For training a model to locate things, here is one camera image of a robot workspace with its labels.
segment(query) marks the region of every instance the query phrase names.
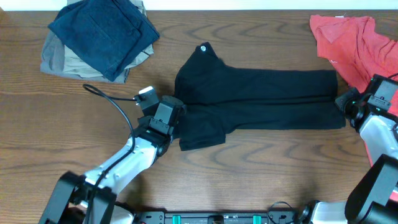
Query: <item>black garment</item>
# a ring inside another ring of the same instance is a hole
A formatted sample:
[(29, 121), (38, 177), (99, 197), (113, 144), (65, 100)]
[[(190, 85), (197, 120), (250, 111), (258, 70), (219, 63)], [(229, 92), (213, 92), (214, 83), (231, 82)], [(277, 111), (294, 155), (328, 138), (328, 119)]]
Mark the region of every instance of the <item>black garment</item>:
[(108, 80), (116, 77), (159, 33), (129, 0), (85, 0), (65, 6), (52, 32)]
[(187, 105), (175, 137), (184, 150), (225, 142), (235, 129), (338, 129), (335, 71), (233, 68), (211, 45), (196, 47), (175, 79), (175, 97)]

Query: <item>pink fabric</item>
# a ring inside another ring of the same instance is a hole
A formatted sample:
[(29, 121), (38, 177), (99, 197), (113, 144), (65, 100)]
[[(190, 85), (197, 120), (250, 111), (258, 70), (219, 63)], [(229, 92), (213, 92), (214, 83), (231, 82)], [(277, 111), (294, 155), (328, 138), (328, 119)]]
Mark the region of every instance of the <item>pink fabric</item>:
[[(372, 17), (311, 16), (310, 27), (317, 40), (318, 56), (327, 58), (340, 75), (361, 93), (374, 74), (398, 73), (398, 44), (374, 32)], [(398, 115), (398, 94), (390, 113)]]

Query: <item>wooden surface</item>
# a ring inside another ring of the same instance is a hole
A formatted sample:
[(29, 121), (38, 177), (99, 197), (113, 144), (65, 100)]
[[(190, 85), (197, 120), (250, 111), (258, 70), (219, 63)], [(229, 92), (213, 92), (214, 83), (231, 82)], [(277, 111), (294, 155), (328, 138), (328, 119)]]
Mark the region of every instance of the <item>wooden surface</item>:
[[(148, 85), (172, 94), (179, 68), (206, 41), (234, 67), (332, 69), (317, 57), (308, 20), (344, 13), (373, 16), (379, 33), (398, 39), (395, 11), (150, 11), (161, 34), (155, 55), (132, 69), (125, 85), (95, 85), (125, 97)], [(0, 21), (0, 223), (37, 223), (64, 172), (94, 168), (127, 139), (123, 117), (83, 90), (84, 82), (40, 73), (56, 14), (6, 12)], [(120, 104), (136, 126), (140, 109)], [(167, 210), (265, 210), (280, 200), (300, 206), (345, 200), (368, 169), (363, 141), (350, 127), (238, 130), (226, 144), (195, 151), (181, 152), (175, 141), (119, 200)]]

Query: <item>white wall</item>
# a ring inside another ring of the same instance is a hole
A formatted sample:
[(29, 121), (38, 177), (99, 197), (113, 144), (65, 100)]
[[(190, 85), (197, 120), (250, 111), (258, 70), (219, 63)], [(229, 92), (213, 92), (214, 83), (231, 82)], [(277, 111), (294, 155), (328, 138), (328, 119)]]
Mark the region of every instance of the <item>white wall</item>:
[[(0, 0), (5, 11), (60, 10), (67, 0)], [(398, 0), (144, 0), (148, 10), (398, 9)]]

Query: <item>folded clothing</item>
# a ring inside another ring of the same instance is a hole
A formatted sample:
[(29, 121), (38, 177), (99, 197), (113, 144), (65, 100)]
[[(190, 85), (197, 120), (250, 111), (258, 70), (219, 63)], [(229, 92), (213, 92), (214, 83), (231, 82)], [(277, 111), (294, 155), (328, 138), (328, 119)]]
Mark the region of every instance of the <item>folded clothing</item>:
[[(68, 0), (68, 5), (79, 2), (81, 0)], [(138, 8), (138, 11), (144, 16), (147, 16), (144, 3), (140, 0), (130, 0), (133, 5)], [(154, 53), (152, 44), (147, 46), (142, 52), (140, 52), (137, 57), (124, 69), (135, 67)], [(65, 46), (65, 62), (63, 66), (63, 72), (79, 75), (83, 78), (101, 77), (103, 76), (101, 72), (95, 70), (84, 62), (79, 56), (77, 56), (71, 49)]]
[[(327, 58), (339, 74), (360, 92), (374, 74), (398, 73), (398, 44), (377, 34), (372, 17), (311, 16), (310, 27), (317, 40), (318, 56)], [(389, 112), (398, 115), (398, 95)]]
[(89, 80), (95, 82), (108, 82), (108, 83), (125, 83), (127, 77), (129, 75), (129, 69), (125, 69), (122, 71), (120, 75), (116, 77), (113, 82), (105, 78), (104, 76), (100, 77), (83, 77), (74, 73), (65, 73), (63, 71), (63, 63), (65, 58), (64, 45), (61, 40), (50, 31), (47, 34), (47, 38), (45, 39), (43, 49), (42, 49), (42, 63), (40, 64), (40, 71), (57, 75), (64, 78), (73, 78), (77, 80)]
[(175, 79), (175, 97), (187, 113), (174, 136), (184, 151), (222, 144), (235, 129), (342, 128), (336, 93), (335, 71), (233, 68), (204, 43)]
[(89, 66), (113, 81), (159, 38), (128, 0), (85, 0), (64, 7), (49, 29)]

